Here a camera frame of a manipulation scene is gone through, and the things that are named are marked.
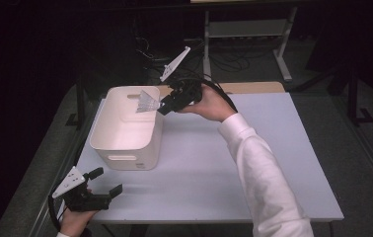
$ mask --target white object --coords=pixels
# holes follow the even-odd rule
[[[73,166],[69,174],[66,175],[63,181],[54,191],[52,197],[60,197],[66,194],[68,191],[72,190],[73,188],[77,187],[78,185],[83,184],[84,182],[85,178],[83,177],[83,175],[79,172],[79,170],[76,167]]]
[[[298,202],[312,221],[343,219],[334,193],[288,93],[229,95],[248,124],[269,144]],[[219,122],[193,114],[165,116],[159,165],[147,172],[113,171],[90,183],[93,193],[115,184],[124,193],[102,223],[251,223],[237,166],[218,133]],[[85,145],[77,167],[104,166]]]
[[[163,116],[136,112],[141,91],[160,98],[152,86],[111,88],[94,121],[90,144],[111,169],[150,170],[158,162]]]
[[[179,56],[177,56],[177,58],[175,58],[171,63],[169,63],[169,65],[165,65],[165,71],[163,72],[163,75],[160,77],[162,82],[165,81],[175,71],[175,69],[177,69],[177,67],[184,60],[189,51],[190,47],[186,46],[186,49]]]

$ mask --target white shirt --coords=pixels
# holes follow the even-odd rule
[[[235,160],[255,237],[313,236],[310,219],[292,193],[267,143],[240,114],[218,128]]]

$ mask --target storage box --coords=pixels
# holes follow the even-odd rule
[[[141,91],[159,100],[152,86],[114,87],[94,123],[91,146],[115,170],[150,170],[158,163],[163,116],[137,113]]]

